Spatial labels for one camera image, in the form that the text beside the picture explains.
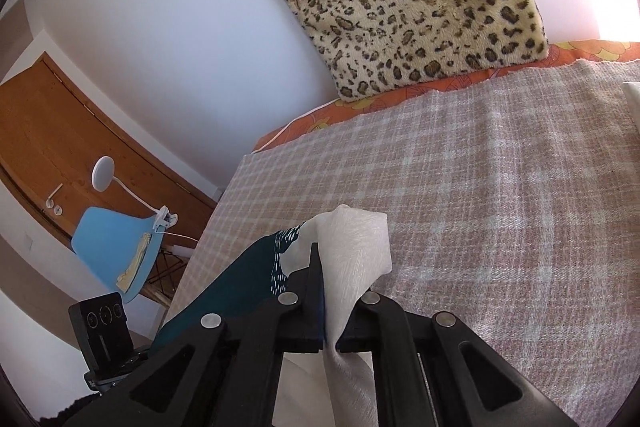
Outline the floral tree print garment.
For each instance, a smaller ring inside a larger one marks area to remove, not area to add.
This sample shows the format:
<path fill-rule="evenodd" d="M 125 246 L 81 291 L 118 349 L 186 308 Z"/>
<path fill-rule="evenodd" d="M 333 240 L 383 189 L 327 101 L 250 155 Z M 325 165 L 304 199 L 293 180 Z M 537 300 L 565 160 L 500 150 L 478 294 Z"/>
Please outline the floral tree print garment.
<path fill-rule="evenodd" d="M 339 205 L 250 244 L 152 343 L 169 346 L 207 314 L 246 319 L 286 293 L 318 327 L 321 348 L 288 352 L 274 403 L 275 426 L 378 425 L 373 369 L 362 355 L 337 350 L 357 301 L 392 269 L 385 213 Z"/>

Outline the white clothes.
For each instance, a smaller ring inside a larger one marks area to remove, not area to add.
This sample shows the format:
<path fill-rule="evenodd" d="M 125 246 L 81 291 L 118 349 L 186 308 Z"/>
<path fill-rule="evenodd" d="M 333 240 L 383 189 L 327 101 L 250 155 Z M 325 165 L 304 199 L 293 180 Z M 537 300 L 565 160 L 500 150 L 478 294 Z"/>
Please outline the white clothes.
<path fill-rule="evenodd" d="M 622 86 L 629 113 L 637 130 L 640 131 L 640 83 L 624 82 Z"/>

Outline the light blue chair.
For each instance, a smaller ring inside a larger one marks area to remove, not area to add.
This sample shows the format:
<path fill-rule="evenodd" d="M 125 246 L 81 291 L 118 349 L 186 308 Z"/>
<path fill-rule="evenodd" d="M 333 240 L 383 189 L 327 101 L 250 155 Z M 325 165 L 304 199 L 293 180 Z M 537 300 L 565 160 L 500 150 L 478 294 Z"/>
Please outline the light blue chair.
<path fill-rule="evenodd" d="M 139 295 L 148 278 L 166 228 L 155 218 L 136 218 L 114 210 L 90 207 L 72 237 L 72 249 L 109 291 L 123 303 Z"/>

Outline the pink plaid blanket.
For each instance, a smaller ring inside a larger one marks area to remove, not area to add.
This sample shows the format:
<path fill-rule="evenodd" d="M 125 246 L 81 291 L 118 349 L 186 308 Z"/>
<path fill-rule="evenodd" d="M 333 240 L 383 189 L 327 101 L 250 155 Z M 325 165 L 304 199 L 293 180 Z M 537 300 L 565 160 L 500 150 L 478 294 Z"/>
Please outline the pink plaid blanket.
<path fill-rule="evenodd" d="M 526 68 L 244 157 L 172 300 L 251 243 L 339 205 L 385 213 L 376 289 L 449 310 L 582 426 L 639 376 L 637 61 Z"/>

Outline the white clip desk lamp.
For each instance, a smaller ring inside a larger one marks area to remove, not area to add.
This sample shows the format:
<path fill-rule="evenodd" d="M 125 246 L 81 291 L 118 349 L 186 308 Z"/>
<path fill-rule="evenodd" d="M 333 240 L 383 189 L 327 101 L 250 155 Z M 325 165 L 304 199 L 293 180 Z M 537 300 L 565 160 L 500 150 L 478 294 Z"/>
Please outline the white clip desk lamp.
<path fill-rule="evenodd" d="M 147 210 L 152 211 L 154 215 L 153 231 L 163 235 L 178 237 L 178 239 L 186 239 L 193 243 L 198 243 L 194 237 L 175 232 L 169 232 L 174 225 L 178 223 L 177 213 L 173 213 L 167 206 L 155 208 L 148 202 L 134 193 L 124 181 L 115 176 L 115 161 L 111 156 L 101 156 L 94 164 L 91 171 L 91 185 L 100 193 L 105 192 L 112 183 L 118 184 L 129 196 L 144 206 Z"/>

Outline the wooden door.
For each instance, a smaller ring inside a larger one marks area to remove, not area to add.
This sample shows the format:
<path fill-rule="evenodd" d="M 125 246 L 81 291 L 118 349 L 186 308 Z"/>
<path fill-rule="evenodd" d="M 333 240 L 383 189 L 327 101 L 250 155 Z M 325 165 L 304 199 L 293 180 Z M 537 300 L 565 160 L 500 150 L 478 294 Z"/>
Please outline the wooden door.
<path fill-rule="evenodd" d="M 48 54 L 1 86 L 1 173 L 23 207 L 64 245 L 90 207 L 152 216 L 118 184 L 91 185 L 101 156 L 115 176 L 155 208 L 178 215 L 169 232 L 199 239 L 216 204 L 98 109 Z M 196 243 L 166 236 L 166 244 Z"/>

